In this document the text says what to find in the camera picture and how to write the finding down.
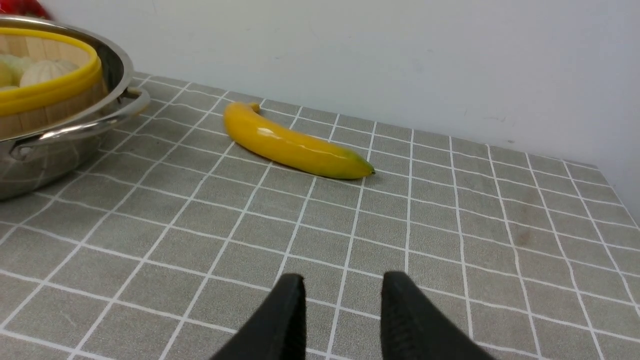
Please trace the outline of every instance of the bamboo steamer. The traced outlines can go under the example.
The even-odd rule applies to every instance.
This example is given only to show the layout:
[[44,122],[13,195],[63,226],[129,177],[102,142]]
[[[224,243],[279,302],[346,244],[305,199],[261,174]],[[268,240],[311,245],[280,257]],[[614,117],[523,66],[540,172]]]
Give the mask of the bamboo steamer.
[[0,54],[34,61],[68,60],[78,69],[44,83],[0,92],[0,140],[41,131],[98,103],[108,94],[95,49],[46,31],[0,28]]

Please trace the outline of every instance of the red object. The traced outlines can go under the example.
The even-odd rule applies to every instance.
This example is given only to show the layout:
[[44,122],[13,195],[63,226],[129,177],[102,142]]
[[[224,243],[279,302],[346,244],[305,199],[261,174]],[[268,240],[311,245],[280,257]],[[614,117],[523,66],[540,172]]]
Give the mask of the red object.
[[22,15],[51,20],[51,16],[44,10],[37,0],[0,0],[0,15]]

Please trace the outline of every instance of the yellow banana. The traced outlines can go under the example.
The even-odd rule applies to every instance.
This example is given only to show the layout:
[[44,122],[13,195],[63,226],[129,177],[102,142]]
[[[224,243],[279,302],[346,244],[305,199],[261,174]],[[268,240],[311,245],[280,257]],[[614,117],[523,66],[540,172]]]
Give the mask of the yellow banana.
[[375,174],[358,153],[282,127],[258,115],[260,105],[232,102],[223,121],[239,145],[277,163],[334,179],[359,179]]

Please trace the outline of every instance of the gray tiled countertop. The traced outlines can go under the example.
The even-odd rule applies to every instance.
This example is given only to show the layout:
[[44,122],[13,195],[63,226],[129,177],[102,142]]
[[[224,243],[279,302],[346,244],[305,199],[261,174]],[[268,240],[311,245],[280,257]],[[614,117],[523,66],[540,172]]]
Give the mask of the gray tiled countertop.
[[[640,231],[597,169],[138,78],[154,101],[98,156],[0,203],[0,359],[205,359],[283,272],[306,277],[309,359],[376,359],[386,270],[500,359],[640,354]],[[234,100],[377,174],[250,154]]]

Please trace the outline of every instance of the yellow steamer rim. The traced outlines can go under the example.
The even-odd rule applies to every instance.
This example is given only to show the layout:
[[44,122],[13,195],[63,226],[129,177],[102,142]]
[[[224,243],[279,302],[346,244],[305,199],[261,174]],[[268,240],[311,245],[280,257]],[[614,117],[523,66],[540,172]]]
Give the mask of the yellow steamer rim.
[[81,94],[102,81],[102,64],[95,49],[72,37],[46,31],[0,28],[0,35],[43,38],[82,49],[88,61],[78,69],[44,83],[0,92],[0,117],[43,108]]

